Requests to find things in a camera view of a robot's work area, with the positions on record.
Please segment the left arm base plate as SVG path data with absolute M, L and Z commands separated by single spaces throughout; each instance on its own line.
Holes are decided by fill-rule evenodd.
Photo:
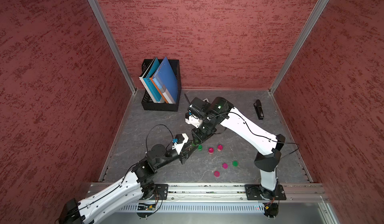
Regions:
M 168 196 L 169 185 L 168 184 L 154 184 L 150 183 L 143 186 L 143 200 L 156 200 L 157 198 L 166 200 Z

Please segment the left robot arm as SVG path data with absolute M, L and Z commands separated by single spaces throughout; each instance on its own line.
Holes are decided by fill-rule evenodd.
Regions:
M 201 142 L 196 135 L 189 139 L 183 133 L 173 137 L 171 144 L 170 150 L 162 144 L 154 145 L 120 180 L 97 194 L 81 201 L 68 201 L 55 223 L 98 224 L 125 204 L 151 198 L 156 189 L 153 177 L 158 169 L 175 160 L 184 163 Z

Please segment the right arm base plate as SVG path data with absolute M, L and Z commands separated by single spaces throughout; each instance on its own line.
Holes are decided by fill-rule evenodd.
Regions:
M 248 201 L 286 201 L 287 197 L 282 185 L 277 184 L 273 191 L 263 188 L 261 185 L 245 185 L 245 193 Z

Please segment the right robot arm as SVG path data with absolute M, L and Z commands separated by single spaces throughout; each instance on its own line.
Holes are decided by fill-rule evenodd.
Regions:
M 191 144 L 203 144 L 215 135 L 218 125 L 232 130 L 258 151 L 254 164 L 260 170 L 261 183 L 254 191 L 260 194 L 262 200 L 276 200 L 281 194 L 277 166 L 282 158 L 281 149 L 286 144 L 286 138 L 265 131 L 223 97 L 215 98 L 212 103 L 194 98 L 188 104 L 186 123 L 194 126 Z

